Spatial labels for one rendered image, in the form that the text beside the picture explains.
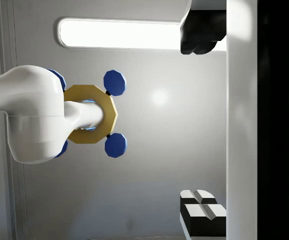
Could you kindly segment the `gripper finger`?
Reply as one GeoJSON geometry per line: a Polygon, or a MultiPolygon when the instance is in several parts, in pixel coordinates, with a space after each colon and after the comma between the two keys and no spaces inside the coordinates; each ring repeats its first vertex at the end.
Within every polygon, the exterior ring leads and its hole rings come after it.
{"type": "Polygon", "coordinates": [[[226,240],[227,211],[206,190],[182,190],[179,217],[186,240],[226,240]]]}
{"type": "Polygon", "coordinates": [[[180,52],[204,55],[227,35],[227,0],[188,0],[180,22],[180,52]]]}

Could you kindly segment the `drone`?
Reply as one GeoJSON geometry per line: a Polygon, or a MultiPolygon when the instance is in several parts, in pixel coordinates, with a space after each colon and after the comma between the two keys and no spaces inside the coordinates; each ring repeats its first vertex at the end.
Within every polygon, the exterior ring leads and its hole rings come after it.
{"type": "Polygon", "coordinates": [[[106,91],[95,85],[73,85],[68,89],[64,77],[51,69],[61,82],[64,95],[65,116],[73,126],[69,127],[69,134],[61,156],[68,146],[68,141],[75,144],[96,144],[106,139],[104,149],[111,158],[122,156],[128,146],[126,137],[121,133],[113,133],[118,111],[113,97],[122,95],[127,88],[124,75],[117,70],[109,70],[103,77],[106,91]]]}

